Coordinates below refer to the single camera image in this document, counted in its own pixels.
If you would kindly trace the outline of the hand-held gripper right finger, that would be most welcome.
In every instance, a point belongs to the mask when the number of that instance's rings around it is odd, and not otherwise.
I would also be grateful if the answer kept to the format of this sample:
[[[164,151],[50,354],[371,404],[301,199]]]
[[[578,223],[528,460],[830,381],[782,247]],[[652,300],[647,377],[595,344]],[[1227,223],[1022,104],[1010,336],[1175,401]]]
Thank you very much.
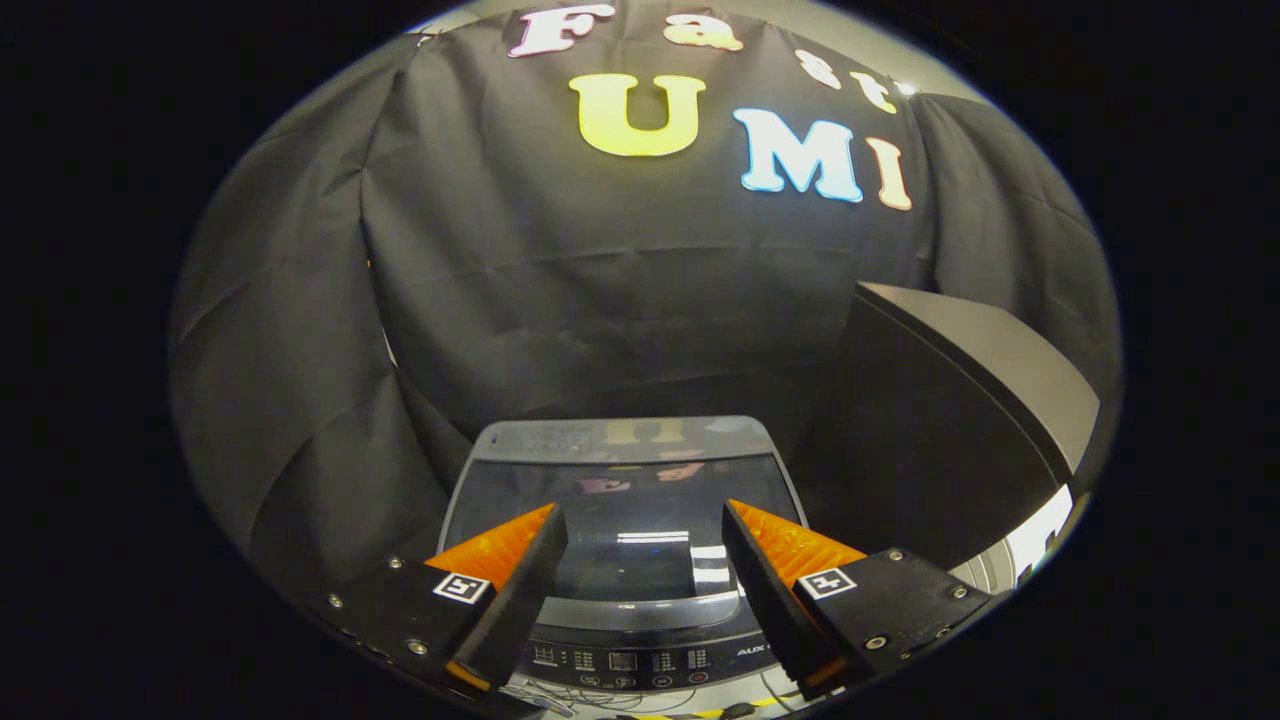
[[[864,553],[730,498],[722,541],[767,643],[805,700],[855,691],[927,657],[998,594],[918,553]]]

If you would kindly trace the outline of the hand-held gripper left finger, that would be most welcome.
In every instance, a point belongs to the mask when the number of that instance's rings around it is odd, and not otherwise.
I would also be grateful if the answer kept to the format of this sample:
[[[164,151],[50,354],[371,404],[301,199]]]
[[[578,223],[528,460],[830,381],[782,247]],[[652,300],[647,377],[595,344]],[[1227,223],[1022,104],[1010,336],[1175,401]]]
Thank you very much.
[[[397,675],[463,706],[515,706],[520,665],[570,533],[545,503],[430,559],[404,553],[316,591],[306,611]]]

